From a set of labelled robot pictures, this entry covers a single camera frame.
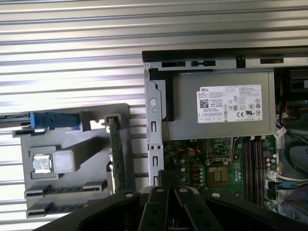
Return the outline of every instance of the power supply label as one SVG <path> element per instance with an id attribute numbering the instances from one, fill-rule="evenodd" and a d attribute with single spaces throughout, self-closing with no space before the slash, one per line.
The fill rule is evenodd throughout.
<path id="1" fill-rule="evenodd" d="M 261 85 L 201 87 L 197 110 L 198 123 L 262 120 Z"/>

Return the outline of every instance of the barcode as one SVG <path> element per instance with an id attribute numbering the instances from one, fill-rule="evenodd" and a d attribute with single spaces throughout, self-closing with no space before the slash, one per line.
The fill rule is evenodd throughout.
<path id="1" fill-rule="evenodd" d="M 200 100 L 200 108 L 208 108 L 208 100 Z"/>

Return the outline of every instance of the metal shutter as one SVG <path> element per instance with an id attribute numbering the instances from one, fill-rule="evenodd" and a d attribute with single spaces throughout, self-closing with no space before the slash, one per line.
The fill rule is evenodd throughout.
<path id="1" fill-rule="evenodd" d="M 146 186 L 143 50 L 308 44 L 307 0 L 0 0 L 0 115 L 131 106 L 138 188 Z M 0 131 L 0 230 L 25 219 L 18 139 Z"/>

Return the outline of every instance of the motherboard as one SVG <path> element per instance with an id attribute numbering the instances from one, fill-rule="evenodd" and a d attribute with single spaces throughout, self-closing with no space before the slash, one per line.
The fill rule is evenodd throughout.
<path id="1" fill-rule="evenodd" d="M 176 169 L 182 186 L 228 192 L 263 206 L 265 177 L 276 170 L 275 137 L 230 137 L 164 142 L 165 169 Z"/>

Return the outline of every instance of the ram slot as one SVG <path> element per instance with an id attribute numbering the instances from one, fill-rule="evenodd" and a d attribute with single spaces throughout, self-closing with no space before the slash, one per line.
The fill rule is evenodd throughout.
<path id="1" fill-rule="evenodd" d="M 249 169 L 248 169 L 248 144 L 247 142 L 244 142 L 243 143 L 243 164 L 244 164 L 244 169 L 243 169 L 243 172 L 244 172 L 244 185 L 245 185 L 245 190 L 244 190 L 244 196 L 245 196 L 245 199 L 247 201 L 250 201 L 250 198 L 249 198 L 249 181 L 248 181 L 248 178 L 249 178 Z"/>
<path id="2" fill-rule="evenodd" d="M 256 152 L 255 141 L 249 143 L 249 159 L 250 159 L 250 182 L 251 182 L 251 202 L 257 202 L 257 187 L 256 187 Z"/>
<path id="3" fill-rule="evenodd" d="M 259 205 L 263 206 L 263 144 L 260 141 L 258 143 L 258 157 L 259 157 Z"/>
<path id="4" fill-rule="evenodd" d="M 255 142 L 255 158 L 256 158 L 256 182 L 255 182 L 255 186 L 256 186 L 256 204 L 257 205 L 260 205 L 261 201 L 260 201 L 260 194 L 261 194 L 261 191 L 262 189 L 260 188 L 260 171 L 259 171 L 259 166 L 260 166 L 260 158 L 259 158 L 259 155 L 260 155 L 260 152 L 259 152 L 259 149 L 260 149 L 260 142 L 257 141 Z"/>

